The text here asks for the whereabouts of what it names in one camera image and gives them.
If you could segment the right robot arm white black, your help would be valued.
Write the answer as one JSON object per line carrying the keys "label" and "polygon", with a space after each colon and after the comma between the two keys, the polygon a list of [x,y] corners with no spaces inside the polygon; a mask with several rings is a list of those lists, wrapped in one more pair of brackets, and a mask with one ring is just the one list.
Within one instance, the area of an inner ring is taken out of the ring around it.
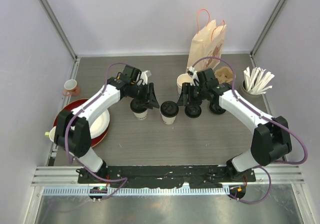
{"label": "right robot arm white black", "polygon": [[252,133],[250,148],[226,162],[226,177],[233,182],[243,177],[244,172],[267,166],[292,151],[287,120],[277,118],[259,110],[245,100],[226,82],[219,83],[212,69],[196,71],[189,67],[190,83],[182,84],[177,106],[185,107],[185,114],[197,118],[201,114],[203,100],[210,102],[210,109],[217,115],[230,112]]}

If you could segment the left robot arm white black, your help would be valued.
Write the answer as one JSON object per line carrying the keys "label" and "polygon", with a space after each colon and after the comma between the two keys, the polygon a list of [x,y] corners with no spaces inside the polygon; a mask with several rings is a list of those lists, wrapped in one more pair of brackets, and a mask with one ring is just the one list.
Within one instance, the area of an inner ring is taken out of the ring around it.
{"label": "left robot arm white black", "polygon": [[137,84],[130,78],[111,77],[82,106],[73,111],[62,110],[57,116],[53,142],[64,148],[67,157],[76,157],[89,172],[89,178],[100,184],[107,176],[107,164],[92,149],[90,127],[109,107],[124,97],[134,99],[143,109],[159,108],[154,84]]}

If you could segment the stack of black lids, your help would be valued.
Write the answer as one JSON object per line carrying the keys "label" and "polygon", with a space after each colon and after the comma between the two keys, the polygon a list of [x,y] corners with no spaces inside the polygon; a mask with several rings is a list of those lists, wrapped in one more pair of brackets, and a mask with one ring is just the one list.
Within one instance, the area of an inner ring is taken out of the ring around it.
{"label": "stack of black lids", "polygon": [[198,118],[202,114],[202,109],[199,105],[189,105],[184,108],[185,114],[189,118]]}

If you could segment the orange bowl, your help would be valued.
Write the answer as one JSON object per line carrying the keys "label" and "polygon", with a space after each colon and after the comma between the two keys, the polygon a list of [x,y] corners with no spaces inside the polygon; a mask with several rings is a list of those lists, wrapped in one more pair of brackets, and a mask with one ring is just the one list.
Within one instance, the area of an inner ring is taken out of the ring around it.
{"label": "orange bowl", "polygon": [[209,104],[209,109],[215,115],[222,115],[227,111],[226,109],[222,108],[218,104],[215,104],[214,102],[211,102]]}

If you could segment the cardboard cup carrier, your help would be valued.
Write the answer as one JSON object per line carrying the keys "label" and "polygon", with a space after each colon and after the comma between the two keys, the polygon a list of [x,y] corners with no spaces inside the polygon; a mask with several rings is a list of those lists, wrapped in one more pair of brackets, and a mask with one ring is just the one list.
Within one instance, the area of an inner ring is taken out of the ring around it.
{"label": "cardboard cup carrier", "polygon": [[219,84],[228,83],[231,85],[233,83],[233,71],[227,66],[217,69],[214,74]]}

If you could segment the white plate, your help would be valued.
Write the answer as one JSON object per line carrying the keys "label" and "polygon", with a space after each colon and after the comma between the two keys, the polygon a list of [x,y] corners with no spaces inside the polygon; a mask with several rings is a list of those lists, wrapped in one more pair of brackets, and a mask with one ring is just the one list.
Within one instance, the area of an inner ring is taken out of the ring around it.
{"label": "white plate", "polygon": [[110,123],[109,110],[105,110],[90,126],[90,136],[92,139],[100,136],[104,131],[107,130]]}

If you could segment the grey straw holder cup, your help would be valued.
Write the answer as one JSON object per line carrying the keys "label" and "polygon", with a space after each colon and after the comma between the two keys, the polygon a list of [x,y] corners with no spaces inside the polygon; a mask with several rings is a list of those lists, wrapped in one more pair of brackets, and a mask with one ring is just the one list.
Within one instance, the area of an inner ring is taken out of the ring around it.
{"label": "grey straw holder cup", "polygon": [[242,97],[245,97],[245,98],[258,98],[258,97],[261,97],[262,94],[253,94],[252,93],[252,90],[247,90],[246,89],[246,83],[245,81],[243,80],[242,81],[242,84],[240,85],[240,88],[239,88],[239,93]]}

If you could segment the red plate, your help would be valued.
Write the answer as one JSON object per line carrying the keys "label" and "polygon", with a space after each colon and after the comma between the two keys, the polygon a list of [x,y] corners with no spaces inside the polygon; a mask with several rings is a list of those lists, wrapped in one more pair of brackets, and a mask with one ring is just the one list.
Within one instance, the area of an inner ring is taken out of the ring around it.
{"label": "red plate", "polygon": [[[84,99],[78,99],[75,100],[69,104],[67,104],[63,110],[67,110],[67,111],[72,111],[73,109],[81,106],[82,104],[84,104],[88,99],[84,98]],[[97,146],[107,135],[108,130],[109,130],[110,124],[108,126],[108,128],[98,137],[91,139],[91,147],[94,148],[95,146]]]}

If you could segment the bundle of wrapped straws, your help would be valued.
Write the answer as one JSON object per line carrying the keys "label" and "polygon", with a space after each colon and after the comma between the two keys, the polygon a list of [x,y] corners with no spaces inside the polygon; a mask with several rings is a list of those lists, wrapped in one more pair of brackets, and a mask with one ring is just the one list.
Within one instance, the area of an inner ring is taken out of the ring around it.
{"label": "bundle of wrapped straws", "polygon": [[268,90],[273,88],[269,83],[275,75],[260,67],[254,67],[253,69],[247,67],[243,71],[243,77],[248,91],[251,90],[253,94],[264,95]]}

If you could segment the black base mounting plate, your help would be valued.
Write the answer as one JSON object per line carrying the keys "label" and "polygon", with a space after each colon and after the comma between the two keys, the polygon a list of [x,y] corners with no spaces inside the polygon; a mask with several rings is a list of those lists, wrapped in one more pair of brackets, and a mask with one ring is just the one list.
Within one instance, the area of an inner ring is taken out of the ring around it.
{"label": "black base mounting plate", "polygon": [[102,178],[118,180],[127,178],[124,188],[173,189],[188,183],[192,189],[219,188],[223,183],[253,183],[255,173],[249,169],[231,175],[226,166],[220,165],[136,165],[109,166]]}

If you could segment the small pink ceramic cup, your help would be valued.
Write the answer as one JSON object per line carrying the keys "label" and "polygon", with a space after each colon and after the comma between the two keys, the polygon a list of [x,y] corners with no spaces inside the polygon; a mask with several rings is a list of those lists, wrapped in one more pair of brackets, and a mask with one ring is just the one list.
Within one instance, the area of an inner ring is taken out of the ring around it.
{"label": "small pink ceramic cup", "polygon": [[64,83],[64,91],[62,95],[65,97],[74,96],[77,97],[81,94],[81,88],[75,79],[69,79]]}

